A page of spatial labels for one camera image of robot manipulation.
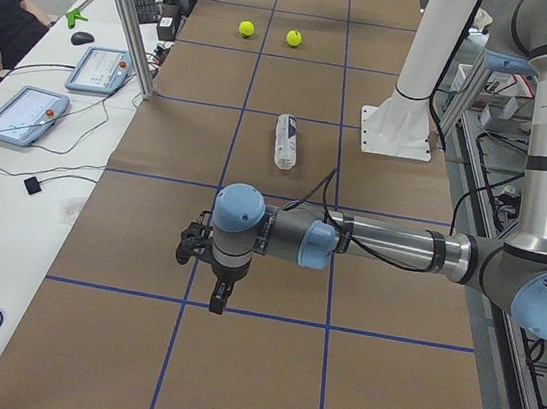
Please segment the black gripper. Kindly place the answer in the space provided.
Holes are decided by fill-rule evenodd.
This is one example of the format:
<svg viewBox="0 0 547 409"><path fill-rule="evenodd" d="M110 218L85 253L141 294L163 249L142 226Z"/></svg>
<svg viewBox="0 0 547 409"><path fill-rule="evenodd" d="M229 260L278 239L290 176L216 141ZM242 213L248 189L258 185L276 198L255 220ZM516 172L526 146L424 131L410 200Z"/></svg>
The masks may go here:
<svg viewBox="0 0 547 409"><path fill-rule="evenodd" d="M212 259L211 267L216 276L216 285L209 300L208 310L210 312L223 314L226 309L228 289L231 290L236 282L248 274L250 264L250 262L246 262L240 267L231 267L221 264L216 258Z"/></svg>

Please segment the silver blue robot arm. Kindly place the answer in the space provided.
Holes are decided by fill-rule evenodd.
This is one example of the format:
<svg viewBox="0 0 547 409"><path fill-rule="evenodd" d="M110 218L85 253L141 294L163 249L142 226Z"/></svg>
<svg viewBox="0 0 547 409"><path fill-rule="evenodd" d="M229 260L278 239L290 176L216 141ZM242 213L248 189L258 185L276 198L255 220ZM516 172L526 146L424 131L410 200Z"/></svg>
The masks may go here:
<svg viewBox="0 0 547 409"><path fill-rule="evenodd" d="M402 270L441 274L480 291L547 340L547 0L495 0L486 43L492 70L533 74L537 91L516 228L503 240L414 231L303 201L268 206L251 185L217 194L201 258L215 274L209 309L222 313L254 255L321 269L335 253L369 255Z"/></svg>

